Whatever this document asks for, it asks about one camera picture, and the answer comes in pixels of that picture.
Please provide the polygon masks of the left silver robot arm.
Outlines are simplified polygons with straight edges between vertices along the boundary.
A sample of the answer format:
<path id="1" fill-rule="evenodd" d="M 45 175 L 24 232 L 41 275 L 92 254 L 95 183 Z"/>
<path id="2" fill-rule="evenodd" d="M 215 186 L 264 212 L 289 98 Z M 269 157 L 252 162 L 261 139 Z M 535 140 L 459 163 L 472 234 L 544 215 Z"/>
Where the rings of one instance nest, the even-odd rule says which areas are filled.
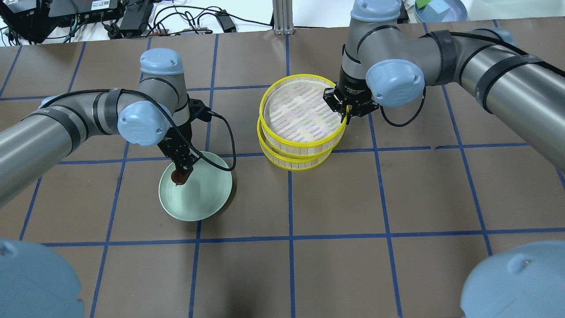
<path id="1" fill-rule="evenodd" d="M 1 133 L 1 205 L 20 194 L 93 136 L 121 135 L 157 145 L 183 185 L 202 154 L 191 143 L 195 119 L 210 121 L 204 103 L 186 92 L 179 54 L 167 48 L 140 56 L 135 90 L 87 89 L 44 99 L 41 106 Z M 3 318 L 82 318 L 81 283 L 64 257 L 42 244 L 1 239 Z"/>

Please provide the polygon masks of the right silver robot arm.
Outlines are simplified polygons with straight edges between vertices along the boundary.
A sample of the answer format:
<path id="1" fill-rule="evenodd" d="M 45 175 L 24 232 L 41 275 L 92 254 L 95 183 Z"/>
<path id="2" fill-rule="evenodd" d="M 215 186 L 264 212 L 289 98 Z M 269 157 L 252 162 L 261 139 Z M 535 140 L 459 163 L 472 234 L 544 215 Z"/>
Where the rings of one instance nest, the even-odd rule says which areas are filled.
<path id="1" fill-rule="evenodd" d="M 565 164 L 564 71 L 515 46 L 500 28 L 433 31 L 408 40 L 400 0 L 356 0 L 339 80 L 323 99 L 348 121 L 459 84 L 551 162 Z M 564 241 L 523 244 L 480 262 L 464 283 L 465 318 L 562 318 Z"/>

